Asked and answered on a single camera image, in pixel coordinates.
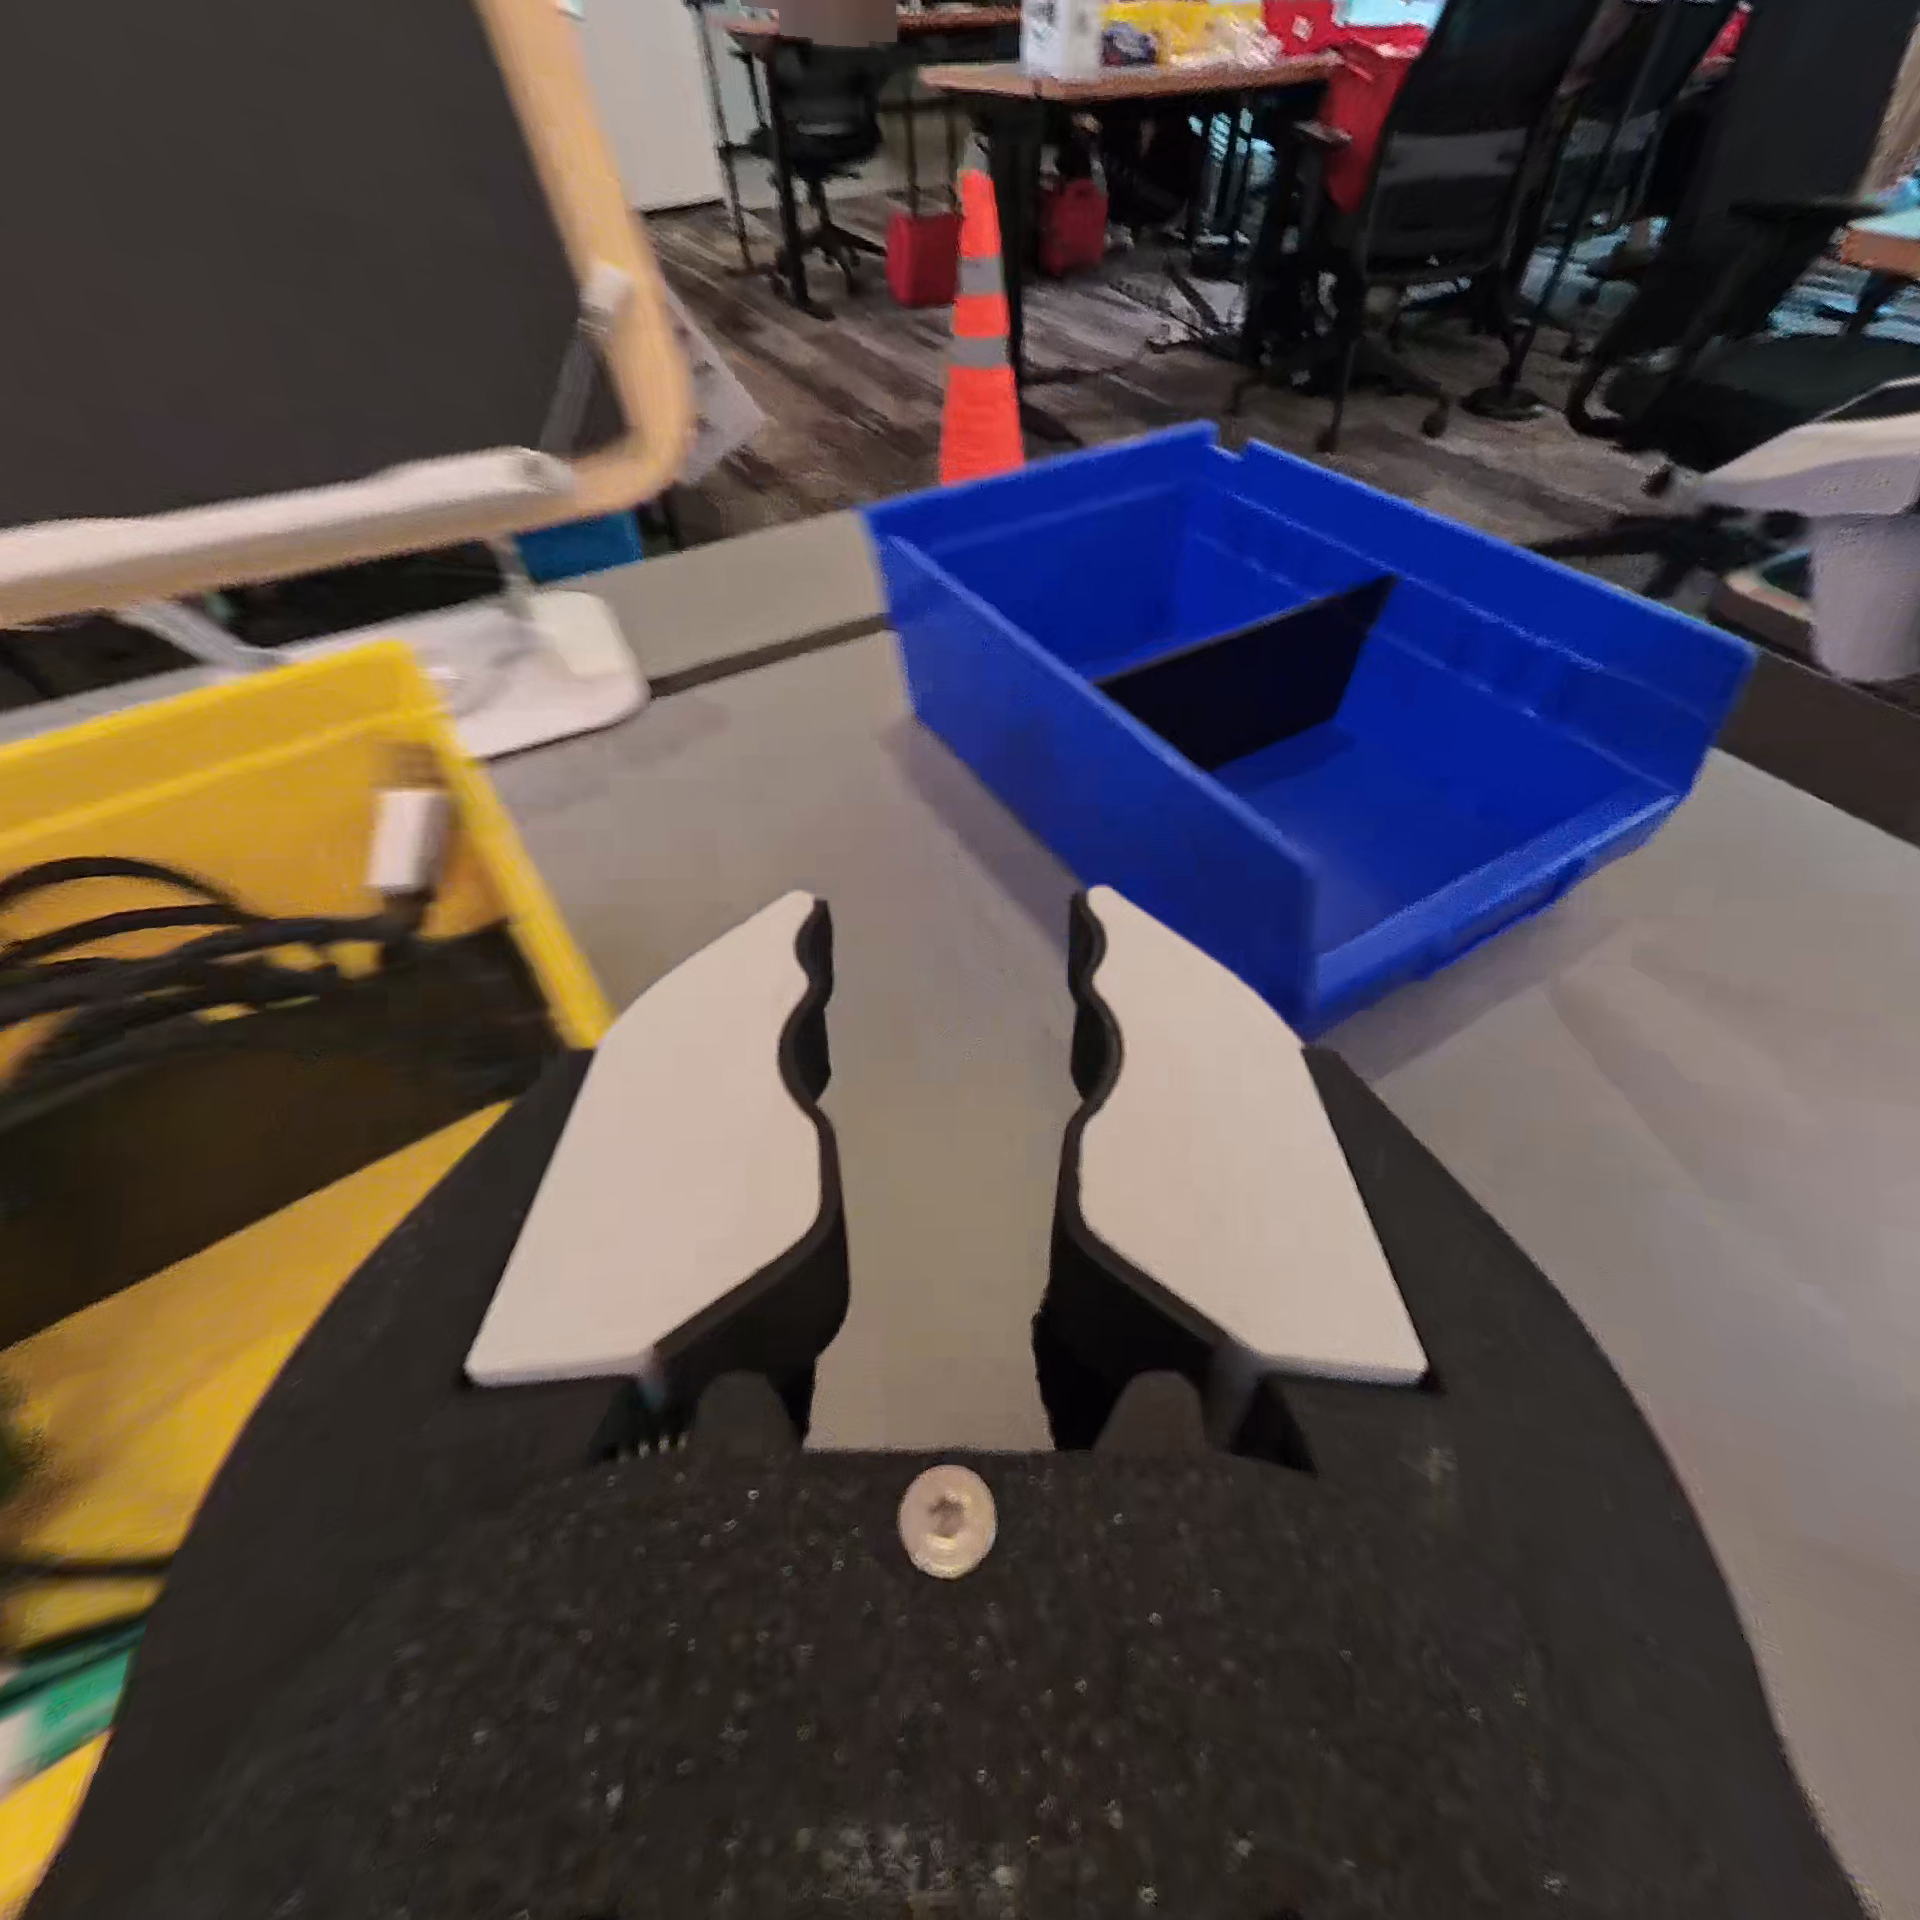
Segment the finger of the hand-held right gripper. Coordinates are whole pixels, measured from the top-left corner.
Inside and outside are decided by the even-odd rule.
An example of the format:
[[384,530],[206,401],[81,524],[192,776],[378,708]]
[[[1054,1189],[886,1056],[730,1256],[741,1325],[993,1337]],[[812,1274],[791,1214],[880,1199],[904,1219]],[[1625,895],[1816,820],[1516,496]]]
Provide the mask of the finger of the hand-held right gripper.
[[1850,686],[1920,672],[1920,519],[1820,519],[1816,662]]
[[1920,390],[1882,382],[1689,483],[1694,506],[1910,519],[1920,506]]

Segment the black board wooden rim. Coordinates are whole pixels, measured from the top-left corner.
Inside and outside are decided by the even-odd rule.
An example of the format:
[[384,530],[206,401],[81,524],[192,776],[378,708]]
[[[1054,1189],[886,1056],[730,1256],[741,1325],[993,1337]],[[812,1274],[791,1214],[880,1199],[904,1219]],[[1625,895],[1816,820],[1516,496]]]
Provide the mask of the black board wooden rim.
[[574,454],[665,496],[693,378],[567,4],[7,4],[0,519]]

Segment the white clip bar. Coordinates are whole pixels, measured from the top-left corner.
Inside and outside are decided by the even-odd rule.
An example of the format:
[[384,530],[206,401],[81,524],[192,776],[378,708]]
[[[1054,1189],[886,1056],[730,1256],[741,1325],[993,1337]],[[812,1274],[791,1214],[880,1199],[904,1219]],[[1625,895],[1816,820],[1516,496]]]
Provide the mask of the white clip bar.
[[112,611],[180,587],[266,579],[334,547],[411,547],[472,519],[528,519],[574,502],[576,470],[538,451],[472,451],[384,467],[352,483],[249,496],[149,519],[48,519],[0,536],[7,626]]

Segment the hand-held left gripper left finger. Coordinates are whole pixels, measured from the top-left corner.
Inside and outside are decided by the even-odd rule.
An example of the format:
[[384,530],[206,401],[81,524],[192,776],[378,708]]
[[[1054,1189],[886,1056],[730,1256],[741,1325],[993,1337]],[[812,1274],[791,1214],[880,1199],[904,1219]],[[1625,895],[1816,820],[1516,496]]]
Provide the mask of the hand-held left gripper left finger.
[[595,1046],[466,1348],[472,1387],[811,1372],[849,1320],[830,903],[786,895]]

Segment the yellow plastic bin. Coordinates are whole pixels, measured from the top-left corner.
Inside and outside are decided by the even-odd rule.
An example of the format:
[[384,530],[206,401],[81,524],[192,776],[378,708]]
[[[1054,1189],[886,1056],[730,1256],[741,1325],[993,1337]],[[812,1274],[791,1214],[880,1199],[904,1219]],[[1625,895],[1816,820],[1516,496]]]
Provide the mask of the yellow plastic bin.
[[[371,803],[400,752],[427,752],[455,793],[431,937],[503,930],[557,1056],[595,1046],[612,1007],[400,641],[7,739],[7,876],[62,852],[142,852],[275,915],[371,908]],[[44,895],[7,908],[7,937],[122,903],[160,895]],[[81,1818],[105,1758],[92,1725],[112,1718],[161,1571],[254,1410],[349,1274],[503,1108],[7,1348],[7,1914],[35,1903]]]

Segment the blue plastic container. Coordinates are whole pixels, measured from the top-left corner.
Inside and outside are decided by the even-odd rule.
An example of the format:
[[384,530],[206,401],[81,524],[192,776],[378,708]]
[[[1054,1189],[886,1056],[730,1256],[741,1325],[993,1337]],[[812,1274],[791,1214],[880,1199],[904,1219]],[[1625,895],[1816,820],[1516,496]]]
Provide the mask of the blue plastic container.
[[634,512],[576,519],[515,536],[515,560],[531,585],[574,585],[648,560],[648,530]]

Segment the blue plastic bin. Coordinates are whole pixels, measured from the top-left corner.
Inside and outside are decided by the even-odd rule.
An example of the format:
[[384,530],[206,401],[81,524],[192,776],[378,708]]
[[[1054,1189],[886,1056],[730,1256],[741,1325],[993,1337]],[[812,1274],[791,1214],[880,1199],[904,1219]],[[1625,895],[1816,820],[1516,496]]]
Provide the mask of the blue plastic bin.
[[[1758,670],[1689,611],[1214,429],[901,496],[865,536],[911,712],[1305,1039],[1645,848]],[[1095,688],[1382,574],[1337,719],[1214,776]]]

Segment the orange traffic cone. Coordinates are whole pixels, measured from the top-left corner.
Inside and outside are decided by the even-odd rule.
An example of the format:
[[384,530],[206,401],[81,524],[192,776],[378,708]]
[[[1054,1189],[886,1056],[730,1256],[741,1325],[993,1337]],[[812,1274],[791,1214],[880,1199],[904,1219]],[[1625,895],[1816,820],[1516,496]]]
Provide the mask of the orange traffic cone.
[[958,483],[1006,478],[1020,467],[1027,467],[1027,441],[1020,441],[1020,395],[1013,369],[998,204],[993,204],[993,180],[976,160],[966,160],[937,483],[958,487]]

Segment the black office chair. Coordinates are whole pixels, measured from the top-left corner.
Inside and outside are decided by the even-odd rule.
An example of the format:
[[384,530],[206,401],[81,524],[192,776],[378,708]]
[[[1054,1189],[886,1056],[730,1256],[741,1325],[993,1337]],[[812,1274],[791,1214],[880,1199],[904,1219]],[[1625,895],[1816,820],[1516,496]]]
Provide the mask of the black office chair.
[[1286,130],[1279,209],[1245,281],[1232,422],[1260,390],[1326,395],[1319,454],[1337,454],[1349,395],[1382,382],[1396,401],[1424,401],[1424,437],[1451,430],[1455,395],[1393,349],[1393,326],[1370,326],[1370,295],[1464,281],[1490,290],[1498,340],[1516,340],[1498,268],[1521,231],[1527,171],[1592,9],[1572,0],[1441,4],[1424,45],[1404,59],[1349,204],[1331,176],[1352,132],[1326,120]]
[[1775,332],[1867,209],[1859,180],[1910,31],[1914,0],[1749,4],[1694,180],[1569,401],[1578,437],[1711,470],[1920,369],[1914,340]]
[[811,259],[830,262],[849,290],[858,290],[865,262],[886,259],[880,238],[830,216],[830,180],[880,155],[880,56],[761,31],[753,59],[761,77],[753,150],[777,176],[777,287],[795,317],[825,321]]

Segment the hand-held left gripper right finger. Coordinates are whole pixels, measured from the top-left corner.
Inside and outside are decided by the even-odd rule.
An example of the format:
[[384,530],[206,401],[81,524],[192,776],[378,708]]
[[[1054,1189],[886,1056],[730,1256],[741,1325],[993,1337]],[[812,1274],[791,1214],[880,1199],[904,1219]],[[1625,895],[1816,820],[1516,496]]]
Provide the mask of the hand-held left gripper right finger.
[[1080,1110],[1042,1337],[1116,1387],[1420,1387],[1420,1330],[1296,1027],[1116,885],[1067,903],[1067,991]]

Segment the black cable white plug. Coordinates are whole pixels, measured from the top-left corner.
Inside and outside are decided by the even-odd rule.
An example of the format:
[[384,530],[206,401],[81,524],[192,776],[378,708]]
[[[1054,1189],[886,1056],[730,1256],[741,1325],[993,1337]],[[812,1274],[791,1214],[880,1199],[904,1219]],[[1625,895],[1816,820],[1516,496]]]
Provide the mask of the black cable white plug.
[[444,1110],[531,1083],[557,1049],[503,930],[431,937],[455,793],[427,752],[400,752],[371,803],[371,908],[254,908],[231,885],[142,852],[62,852],[7,876],[7,908],[74,885],[145,885],[122,903],[7,937],[0,1015],[35,1046],[7,1072],[7,1136],[117,1099],[183,1067],[321,1067],[378,1079]]

